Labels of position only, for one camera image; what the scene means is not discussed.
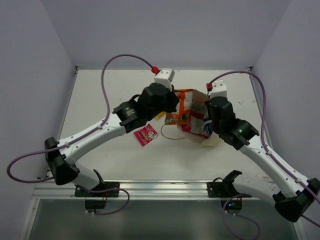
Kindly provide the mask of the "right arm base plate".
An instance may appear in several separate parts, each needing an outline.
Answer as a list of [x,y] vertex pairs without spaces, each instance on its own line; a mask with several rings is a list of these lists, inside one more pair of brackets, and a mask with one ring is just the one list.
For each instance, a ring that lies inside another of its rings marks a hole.
[[[242,172],[233,170],[226,177],[216,177],[213,181],[206,183],[206,190],[209,198],[220,198],[220,204],[223,208],[227,200],[231,197],[239,195],[233,183]],[[251,198],[251,195],[243,194],[243,196],[232,199],[225,207],[228,214],[236,215],[240,213],[243,207],[243,198]]]

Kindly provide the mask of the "pink white snack bag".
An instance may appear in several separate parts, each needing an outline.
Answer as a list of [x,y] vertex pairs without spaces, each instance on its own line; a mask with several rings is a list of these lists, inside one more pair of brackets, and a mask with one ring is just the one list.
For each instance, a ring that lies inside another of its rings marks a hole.
[[208,139],[210,134],[205,127],[204,118],[208,113],[204,103],[193,102],[187,115],[187,122],[180,126],[184,133]]

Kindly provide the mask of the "yellow snack bar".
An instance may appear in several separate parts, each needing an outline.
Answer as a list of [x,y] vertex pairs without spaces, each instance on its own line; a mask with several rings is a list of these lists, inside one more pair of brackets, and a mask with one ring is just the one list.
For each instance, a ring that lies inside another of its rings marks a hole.
[[165,115],[165,114],[166,114],[165,112],[161,112],[161,113],[159,113],[159,114],[155,117],[155,119],[156,119],[156,120],[159,120],[159,119],[162,118],[163,115]]

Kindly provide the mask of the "beige paper bag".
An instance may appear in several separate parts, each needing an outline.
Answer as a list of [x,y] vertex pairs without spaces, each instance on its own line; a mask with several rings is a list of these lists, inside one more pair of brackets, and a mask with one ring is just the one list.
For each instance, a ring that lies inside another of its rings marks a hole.
[[[204,103],[205,104],[205,101],[208,100],[208,96],[201,92],[201,91],[198,91],[196,89],[192,89],[193,90],[193,97],[192,97],[192,102],[195,102],[195,103]],[[181,130],[181,125],[165,125],[165,123],[162,125],[163,127],[165,126],[176,126],[176,128],[178,129],[179,132],[181,132],[181,136],[180,137],[170,137],[170,136],[167,136],[163,133],[163,128],[160,129],[160,134],[168,139],[168,140],[172,140],[172,141],[178,141],[178,140],[183,140],[183,139],[188,139],[194,143],[197,143],[199,144],[200,146],[203,146],[203,147],[214,147],[216,146],[218,143],[219,143],[219,136],[216,134],[216,133],[212,133],[211,136],[209,136],[207,139],[205,138],[202,138],[200,136],[196,136],[196,135],[192,135],[190,133],[185,133],[185,132],[182,132]]]

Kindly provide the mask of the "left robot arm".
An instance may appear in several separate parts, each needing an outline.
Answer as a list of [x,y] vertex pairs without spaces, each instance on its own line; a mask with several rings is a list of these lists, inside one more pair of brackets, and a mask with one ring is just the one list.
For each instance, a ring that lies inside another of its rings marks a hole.
[[92,196],[101,195],[104,190],[101,175],[77,161],[107,141],[144,127],[159,113],[175,112],[178,103],[174,87],[154,82],[145,87],[141,94],[116,107],[108,119],[64,139],[46,139],[45,159],[55,184],[73,183],[85,188]]

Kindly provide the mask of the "orange snack packet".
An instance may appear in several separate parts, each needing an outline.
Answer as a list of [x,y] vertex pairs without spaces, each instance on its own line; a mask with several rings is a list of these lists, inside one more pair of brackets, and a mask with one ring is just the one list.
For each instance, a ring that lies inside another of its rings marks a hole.
[[176,111],[166,113],[164,124],[182,126],[188,123],[193,103],[193,90],[192,89],[178,89],[175,90],[175,95],[179,99],[176,106]]

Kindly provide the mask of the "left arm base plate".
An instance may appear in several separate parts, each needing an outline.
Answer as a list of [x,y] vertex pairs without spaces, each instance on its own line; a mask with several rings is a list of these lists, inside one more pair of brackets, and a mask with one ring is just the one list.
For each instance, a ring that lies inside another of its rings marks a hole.
[[99,183],[92,190],[86,190],[85,188],[76,185],[74,196],[77,198],[99,198],[98,200],[86,199],[84,201],[84,207],[87,212],[92,216],[105,216],[120,212],[123,207],[109,212],[102,212],[107,208],[108,198],[117,198],[119,196],[120,183],[116,181],[104,181]]

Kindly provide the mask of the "blue Doritos bag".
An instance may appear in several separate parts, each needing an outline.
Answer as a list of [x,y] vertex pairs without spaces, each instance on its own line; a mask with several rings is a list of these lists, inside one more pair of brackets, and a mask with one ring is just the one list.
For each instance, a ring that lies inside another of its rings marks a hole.
[[204,128],[205,128],[208,136],[211,136],[212,133],[214,132],[212,121],[210,120],[209,117],[205,117],[203,119],[203,123],[204,123]]

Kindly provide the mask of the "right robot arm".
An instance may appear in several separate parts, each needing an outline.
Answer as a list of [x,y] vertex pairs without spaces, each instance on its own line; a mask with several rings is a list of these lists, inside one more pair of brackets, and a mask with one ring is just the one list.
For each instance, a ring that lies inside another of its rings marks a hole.
[[293,169],[264,141],[252,124],[236,117],[233,105],[224,96],[205,101],[213,131],[226,144],[254,161],[274,182],[277,189],[262,186],[252,189],[251,196],[274,205],[286,220],[297,222],[314,201],[319,201],[320,181]]

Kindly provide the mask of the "red candy packet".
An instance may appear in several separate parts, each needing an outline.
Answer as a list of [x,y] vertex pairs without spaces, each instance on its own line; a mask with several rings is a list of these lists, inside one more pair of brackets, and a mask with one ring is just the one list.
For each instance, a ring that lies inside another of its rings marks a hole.
[[141,146],[149,144],[151,141],[155,140],[158,137],[157,131],[150,125],[146,125],[143,128],[135,131],[135,138],[138,140]]

